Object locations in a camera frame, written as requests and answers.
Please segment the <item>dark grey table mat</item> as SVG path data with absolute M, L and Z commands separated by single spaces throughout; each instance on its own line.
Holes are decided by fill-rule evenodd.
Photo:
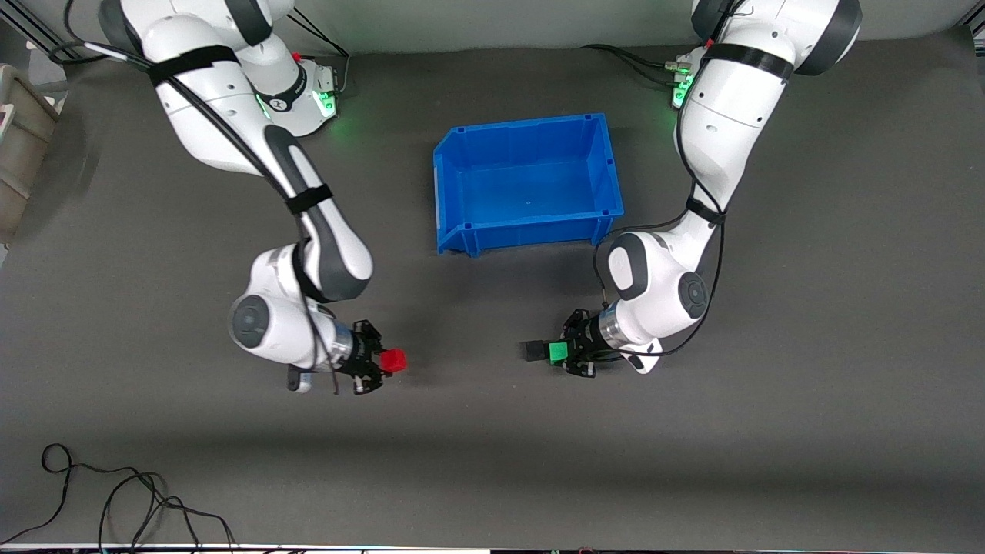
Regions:
M 434 249 L 432 150 L 457 124 L 608 119 L 623 224 L 687 196 L 674 112 L 612 56 L 354 60 L 305 140 L 376 260 L 342 319 L 409 367 L 378 392 L 285 388 L 232 343 L 263 180 L 184 151 L 145 77 L 78 68 L 0 268 L 0 540 L 38 525 L 67 445 L 158 471 L 246 543 L 985 552 L 985 94 L 967 28 L 858 42 L 796 78 L 727 220 L 686 349 L 648 375 L 525 362 L 600 302 L 591 245 Z

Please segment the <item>beige plastic bin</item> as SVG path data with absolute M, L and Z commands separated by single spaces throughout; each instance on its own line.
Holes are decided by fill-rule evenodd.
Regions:
M 0 245 L 20 228 L 59 113 L 18 68 L 0 64 Z

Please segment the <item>blue plastic storage bin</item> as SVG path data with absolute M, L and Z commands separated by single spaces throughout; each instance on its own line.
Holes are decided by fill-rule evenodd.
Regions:
M 625 214 L 606 116 L 458 126 L 432 155 L 436 251 L 598 245 Z

